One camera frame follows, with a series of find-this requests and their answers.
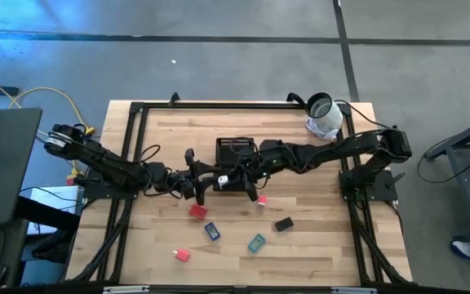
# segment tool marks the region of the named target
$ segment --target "concrete floor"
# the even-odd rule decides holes
[[[330,0],[0,0],[0,29],[181,36],[339,36]],[[470,2],[341,0],[350,38],[470,39]],[[415,156],[395,172],[406,248],[417,283],[470,289],[470,261],[449,250],[466,224],[454,181],[416,176],[429,145],[470,125],[470,47],[351,46],[360,101],[377,119],[407,131]],[[284,100],[325,91],[349,100],[340,45],[201,42],[0,41],[0,83],[22,90],[56,87],[71,95],[87,123],[100,127],[109,100]],[[0,97],[0,107],[8,104]],[[76,123],[68,103],[36,92],[24,106],[44,109],[41,128]],[[62,185],[70,167],[36,145],[24,186]],[[450,175],[448,163],[425,166]]]

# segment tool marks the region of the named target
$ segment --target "red cube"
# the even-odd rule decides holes
[[[204,216],[206,216],[207,212],[208,212],[208,209],[206,207],[202,207],[196,203],[194,203],[192,207],[189,209],[189,215],[195,216],[199,220],[204,220]]]
[[[71,177],[71,178],[66,178],[66,185],[75,185],[74,183],[74,180],[75,178]]]

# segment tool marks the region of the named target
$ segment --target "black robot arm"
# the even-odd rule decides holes
[[[361,154],[373,154],[373,157],[351,170],[351,184],[355,189],[372,185],[375,176],[385,167],[391,163],[403,163],[412,155],[405,132],[394,128],[365,131],[322,146],[264,140],[259,151],[241,155],[235,168],[219,178],[219,185],[243,182],[251,200],[255,201],[255,182],[259,179],[269,178],[285,169],[303,174],[323,163]]]
[[[186,150],[187,171],[172,172],[164,163],[144,163],[141,158],[127,161],[114,152],[104,148],[99,142],[84,136],[83,130],[76,126],[55,125],[49,132],[45,149],[57,157],[85,163],[99,172],[102,179],[78,178],[77,183],[102,180],[106,185],[121,191],[137,194],[139,190],[154,188],[159,193],[176,191],[185,199],[195,197],[197,203],[204,204],[204,191],[210,184],[208,180],[200,181],[199,176],[216,172],[218,168],[193,160],[193,149]]]

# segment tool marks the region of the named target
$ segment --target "small red block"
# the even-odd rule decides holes
[[[208,212],[208,209],[206,207],[202,207],[196,203],[194,203],[192,207],[189,209],[189,215],[195,216],[199,220],[204,220],[204,216],[206,216],[207,212]]]
[[[259,200],[257,200],[257,204],[265,206],[267,201],[268,201],[268,197],[259,196]]]
[[[180,261],[183,261],[183,262],[186,262],[188,261],[188,258],[189,258],[189,252],[188,250],[184,250],[184,249],[179,249],[177,251],[173,251],[175,253],[175,258],[180,260]]]

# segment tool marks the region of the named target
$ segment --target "wooden table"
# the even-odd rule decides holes
[[[130,103],[110,101],[104,122],[101,143],[117,154],[121,153]],[[353,105],[375,119],[371,103]],[[356,132],[375,128],[358,114],[353,113],[353,117]],[[255,138],[257,145],[264,139],[325,144],[307,131],[305,119],[301,110],[151,109],[144,148],[160,144],[161,151],[152,160],[184,170],[187,148],[195,150],[196,160],[214,163],[217,137],[249,136]],[[130,160],[135,144],[131,145]],[[340,161],[334,161],[304,175],[292,171],[273,175],[260,190],[260,194],[268,196],[263,210],[244,193],[221,194],[209,189],[204,221],[188,215],[194,199],[178,200],[170,195],[147,198],[141,193],[131,214],[121,283],[358,285],[348,208],[339,191],[339,170]],[[103,242],[109,205],[108,200],[98,200],[82,214],[67,278],[81,272]],[[402,276],[410,280],[396,214],[385,203],[372,203],[371,213],[378,245]],[[273,222],[288,216],[295,223],[293,230],[278,233]],[[210,221],[221,233],[215,242],[204,230]],[[267,242],[254,254],[247,246],[256,234],[262,234]],[[172,251],[178,248],[190,251],[188,262],[175,259]],[[111,252],[109,272],[115,249]],[[366,249],[365,252],[368,273],[373,277],[370,254]]]

